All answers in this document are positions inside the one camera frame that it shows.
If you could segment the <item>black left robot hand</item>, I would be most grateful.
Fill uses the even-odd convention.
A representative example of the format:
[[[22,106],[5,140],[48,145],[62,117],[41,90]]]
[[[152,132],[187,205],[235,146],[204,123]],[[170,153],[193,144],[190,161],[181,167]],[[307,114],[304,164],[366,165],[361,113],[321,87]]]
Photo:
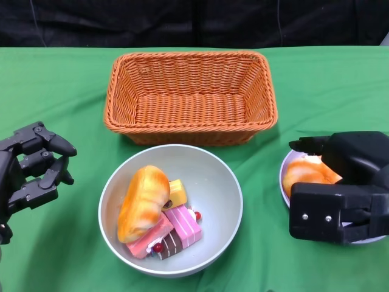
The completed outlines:
[[[72,185],[69,158],[76,148],[41,121],[15,130],[1,141],[1,244],[10,243],[10,217],[58,198],[57,186]]]

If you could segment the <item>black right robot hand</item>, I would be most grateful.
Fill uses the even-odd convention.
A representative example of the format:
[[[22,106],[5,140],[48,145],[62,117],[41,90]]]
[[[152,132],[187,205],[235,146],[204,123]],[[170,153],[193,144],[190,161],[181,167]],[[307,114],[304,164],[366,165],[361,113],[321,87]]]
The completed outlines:
[[[388,188],[388,136],[380,131],[301,137],[290,141],[289,146],[298,152],[321,156],[344,184]]]

